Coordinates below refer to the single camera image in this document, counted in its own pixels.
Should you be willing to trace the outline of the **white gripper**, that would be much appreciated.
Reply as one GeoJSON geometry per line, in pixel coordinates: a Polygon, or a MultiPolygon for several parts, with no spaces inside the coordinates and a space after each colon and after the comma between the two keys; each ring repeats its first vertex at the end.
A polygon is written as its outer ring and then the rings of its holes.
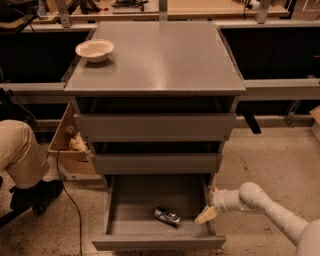
{"type": "Polygon", "coordinates": [[[218,190],[214,186],[208,187],[208,195],[211,197],[211,205],[205,206],[202,212],[196,217],[197,224],[204,224],[217,217],[218,213],[229,213],[231,193],[228,190],[218,190]]]}

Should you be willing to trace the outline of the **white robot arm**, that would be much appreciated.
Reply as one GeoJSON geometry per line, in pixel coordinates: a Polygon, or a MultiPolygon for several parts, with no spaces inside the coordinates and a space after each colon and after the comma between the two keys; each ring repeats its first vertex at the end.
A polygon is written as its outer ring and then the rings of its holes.
{"type": "Polygon", "coordinates": [[[308,222],[272,200],[256,183],[243,183],[238,190],[208,188],[209,203],[195,218],[197,224],[219,213],[239,211],[264,214],[296,247],[296,256],[320,256],[320,219],[308,222]]]}

